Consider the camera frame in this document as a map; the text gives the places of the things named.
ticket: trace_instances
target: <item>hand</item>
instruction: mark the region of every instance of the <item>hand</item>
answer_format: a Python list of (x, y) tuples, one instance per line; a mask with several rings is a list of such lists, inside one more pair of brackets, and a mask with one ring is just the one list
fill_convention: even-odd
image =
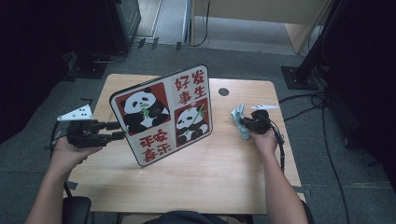
[(87, 160), (89, 155), (101, 149), (102, 147), (74, 147), (67, 142), (67, 137), (62, 137), (53, 149), (49, 171), (60, 176), (67, 175), (83, 160)]
[(254, 139), (257, 149), (264, 157), (275, 156), (277, 140), (272, 129), (263, 134), (250, 132), (250, 136)]

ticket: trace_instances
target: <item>panda sign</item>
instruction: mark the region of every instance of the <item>panda sign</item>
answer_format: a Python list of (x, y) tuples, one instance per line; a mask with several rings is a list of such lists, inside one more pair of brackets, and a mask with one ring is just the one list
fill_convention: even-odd
[(117, 91), (110, 105), (142, 166), (212, 132), (209, 79), (202, 64)]

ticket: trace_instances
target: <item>panda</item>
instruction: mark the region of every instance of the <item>panda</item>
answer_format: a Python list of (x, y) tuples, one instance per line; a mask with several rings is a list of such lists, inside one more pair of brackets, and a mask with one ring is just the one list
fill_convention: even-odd
[(128, 132), (141, 133), (158, 126), (169, 117), (169, 109), (151, 92), (151, 88), (138, 91), (120, 102), (124, 108), (124, 123)]
[(180, 145), (197, 139), (207, 131), (208, 126), (204, 121), (203, 112), (200, 112), (201, 107), (190, 107), (180, 112), (176, 124), (177, 142)]

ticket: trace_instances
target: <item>person's left hand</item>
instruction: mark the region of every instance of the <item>person's left hand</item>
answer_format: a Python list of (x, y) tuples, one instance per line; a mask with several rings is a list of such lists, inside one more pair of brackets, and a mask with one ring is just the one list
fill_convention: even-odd
[(102, 147), (74, 147), (67, 142), (67, 137), (62, 137), (53, 149), (49, 171), (56, 175), (67, 175), (83, 160), (87, 160), (88, 156), (101, 149)]

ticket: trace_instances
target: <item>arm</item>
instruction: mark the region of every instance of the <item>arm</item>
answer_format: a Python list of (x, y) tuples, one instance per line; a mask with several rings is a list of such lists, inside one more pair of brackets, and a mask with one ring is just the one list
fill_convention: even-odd
[(308, 223), (303, 204), (276, 160), (273, 130), (250, 133), (260, 152), (265, 174), (265, 203), (272, 223)]
[(101, 147), (77, 148), (70, 145), (65, 137), (60, 138), (25, 224), (62, 223), (64, 181), (67, 175), (82, 160), (86, 160), (89, 155), (101, 149)]

